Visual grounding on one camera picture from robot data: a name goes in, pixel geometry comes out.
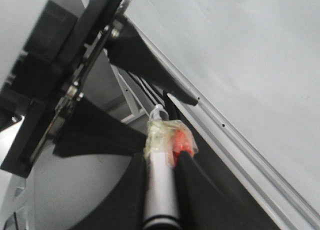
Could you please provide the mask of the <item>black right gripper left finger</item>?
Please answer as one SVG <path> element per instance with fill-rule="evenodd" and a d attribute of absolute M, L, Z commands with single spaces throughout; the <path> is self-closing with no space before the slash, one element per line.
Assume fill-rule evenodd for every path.
<path fill-rule="evenodd" d="M 72 230 L 141 230 L 146 187 L 146 163 L 136 153 L 108 196 Z"/>

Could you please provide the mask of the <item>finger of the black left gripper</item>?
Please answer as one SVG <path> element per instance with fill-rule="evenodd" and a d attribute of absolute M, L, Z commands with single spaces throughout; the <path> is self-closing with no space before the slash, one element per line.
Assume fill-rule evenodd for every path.
<path fill-rule="evenodd" d="M 117 18 L 113 26 L 119 35 L 105 44 L 112 65 L 149 81 L 185 104 L 198 104 L 198 99 L 168 72 L 126 17 Z"/>
<path fill-rule="evenodd" d="M 147 136 L 107 114 L 87 98 L 76 103 L 54 139 L 53 154 L 132 156 L 142 152 Z"/>

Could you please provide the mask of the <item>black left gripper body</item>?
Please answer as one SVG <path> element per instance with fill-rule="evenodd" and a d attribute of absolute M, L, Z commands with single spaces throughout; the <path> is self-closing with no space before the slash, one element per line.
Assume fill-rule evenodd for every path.
<path fill-rule="evenodd" d="M 0 168 L 26 178 L 73 112 L 125 0 L 89 0 L 81 16 L 49 0 L 0 91 L 2 130 L 21 126 Z"/>

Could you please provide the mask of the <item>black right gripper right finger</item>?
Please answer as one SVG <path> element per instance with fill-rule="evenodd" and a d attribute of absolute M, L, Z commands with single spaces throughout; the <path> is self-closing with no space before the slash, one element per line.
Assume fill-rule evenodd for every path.
<path fill-rule="evenodd" d="M 191 155 L 177 157 L 174 177 L 184 230 L 278 230 L 279 227 L 259 206 L 238 207 L 210 183 Z"/>

